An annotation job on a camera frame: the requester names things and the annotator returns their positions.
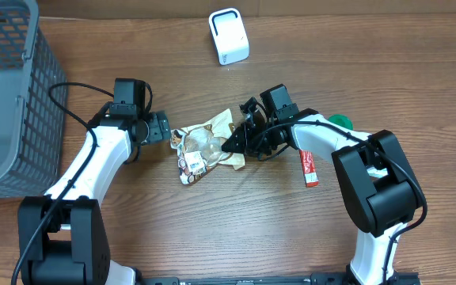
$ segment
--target red packet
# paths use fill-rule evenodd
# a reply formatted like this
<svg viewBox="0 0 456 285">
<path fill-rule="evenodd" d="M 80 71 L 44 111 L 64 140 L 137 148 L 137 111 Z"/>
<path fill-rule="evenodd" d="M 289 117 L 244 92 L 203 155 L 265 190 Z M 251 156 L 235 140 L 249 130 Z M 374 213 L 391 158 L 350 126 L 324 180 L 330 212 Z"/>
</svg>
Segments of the red packet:
<svg viewBox="0 0 456 285">
<path fill-rule="evenodd" d="M 300 160 L 302 161 L 302 170 L 306 179 L 306 187 L 314 187 L 320 184 L 317 179 L 316 167 L 314 167 L 313 154 L 310 151 L 300 150 Z"/>
</svg>

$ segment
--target bin handle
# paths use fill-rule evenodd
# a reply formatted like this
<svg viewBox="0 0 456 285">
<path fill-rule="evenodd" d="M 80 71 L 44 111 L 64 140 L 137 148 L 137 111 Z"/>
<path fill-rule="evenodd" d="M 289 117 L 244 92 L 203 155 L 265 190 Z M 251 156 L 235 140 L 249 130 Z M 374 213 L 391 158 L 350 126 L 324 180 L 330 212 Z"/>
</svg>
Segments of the bin handle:
<svg viewBox="0 0 456 285">
<path fill-rule="evenodd" d="M 25 38 L 24 51 L 22 52 L 22 61 L 27 62 L 32 59 L 32 53 L 35 49 L 36 32 L 38 31 L 38 20 L 40 18 L 40 9 L 35 0 L 24 0 L 29 8 L 28 34 Z"/>
</svg>

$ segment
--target blue-gray plastic container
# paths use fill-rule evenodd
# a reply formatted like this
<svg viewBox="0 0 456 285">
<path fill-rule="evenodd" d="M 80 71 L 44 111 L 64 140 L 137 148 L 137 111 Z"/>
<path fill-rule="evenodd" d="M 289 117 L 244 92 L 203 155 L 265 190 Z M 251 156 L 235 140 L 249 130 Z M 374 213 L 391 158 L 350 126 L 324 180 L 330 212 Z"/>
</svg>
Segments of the blue-gray plastic container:
<svg viewBox="0 0 456 285">
<path fill-rule="evenodd" d="M 58 176 L 65 116 L 48 87 L 66 76 L 33 0 L 0 0 L 0 197 L 39 195 Z M 63 105 L 67 88 L 55 90 Z"/>
</svg>

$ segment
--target wooden table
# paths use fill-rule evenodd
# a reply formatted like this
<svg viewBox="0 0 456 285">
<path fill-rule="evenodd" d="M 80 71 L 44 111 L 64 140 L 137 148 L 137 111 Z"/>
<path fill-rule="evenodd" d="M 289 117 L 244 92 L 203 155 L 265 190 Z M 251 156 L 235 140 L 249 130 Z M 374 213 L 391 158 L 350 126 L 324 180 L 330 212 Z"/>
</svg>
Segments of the wooden table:
<svg viewBox="0 0 456 285">
<path fill-rule="evenodd" d="M 43 21 L 72 82 L 112 89 L 141 78 L 153 110 L 172 127 L 199 124 L 284 83 L 299 108 L 342 113 L 355 129 L 393 131 L 418 177 L 429 215 L 405 234 L 397 270 L 424 284 L 456 283 L 456 14 L 246 18 L 250 57 L 219 66 L 207 19 Z M 109 98 L 70 91 L 88 120 Z M 63 170 L 85 139 L 68 118 Z M 182 186 L 163 143 L 123 166 L 102 206 L 112 259 L 144 276 L 309 275 L 343 271 L 356 228 L 333 167 L 316 160 L 320 186 L 305 188 L 298 152 L 265 163 L 219 166 Z M 18 258 L 19 199 L 0 199 L 0 284 Z"/>
</svg>

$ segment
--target red and white package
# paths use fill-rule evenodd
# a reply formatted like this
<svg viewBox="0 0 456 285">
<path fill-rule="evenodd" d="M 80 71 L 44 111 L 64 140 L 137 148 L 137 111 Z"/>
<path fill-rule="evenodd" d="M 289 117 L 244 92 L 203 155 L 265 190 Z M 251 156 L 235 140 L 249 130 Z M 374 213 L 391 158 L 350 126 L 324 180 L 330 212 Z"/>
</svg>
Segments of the red and white package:
<svg viewBox="0 0 456 285">
<path fill-rule="evenodd" d="M 314 167 L 313 154 L 310 151 L 300 150 L 300 160 L 302 161 L 302 170 L 306 179 L 306 187 L 314 187 L 320 184 L 317 179 L 316 167 Z"/>
</svg>

